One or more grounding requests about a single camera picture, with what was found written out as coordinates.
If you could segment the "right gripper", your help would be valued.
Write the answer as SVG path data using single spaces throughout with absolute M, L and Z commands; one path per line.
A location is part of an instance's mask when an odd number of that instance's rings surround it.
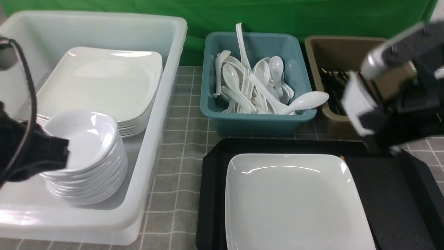
M 395 151 L 411 141 L 443 135 L 443 83 L 438 66 L 414 60 L 416 77 L 402 82 L 398 93 L 377 100 L 362 78 L 351 71 L 342 106 L 368 152 Z

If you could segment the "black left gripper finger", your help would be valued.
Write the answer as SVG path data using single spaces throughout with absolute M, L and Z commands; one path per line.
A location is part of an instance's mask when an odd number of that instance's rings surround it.
M 65 138 L 35 135 L 33 138 L 33 168 L 35 172 L 64 170 L 69 158 L 69 140 Z

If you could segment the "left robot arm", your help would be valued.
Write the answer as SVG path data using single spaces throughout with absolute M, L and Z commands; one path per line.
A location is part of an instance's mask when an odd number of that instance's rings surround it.
M 18 64 L 30 97 L 31 115 L 27 121 L 9 117 L 4 103 L 0 111 L 0 182 L 23 182 L 37 174 L 66 168 L 69 141 L 47 135 L 36 123 L 37 97 L 24 51 L 14 39 L 1 37 L 1 71 Z

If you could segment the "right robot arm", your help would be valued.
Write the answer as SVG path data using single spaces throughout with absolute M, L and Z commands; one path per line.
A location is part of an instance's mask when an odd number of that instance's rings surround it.
M 416 75 L 398 83 L 398 91 L 382 99 L 373 81 L 392 69 L 412 63 Z M 443 21 L 419 22 L 372 49 L 360 72 L 349 73 L 342 105 L 369 152 L 396 151 L 400 144 L 443 134 Z

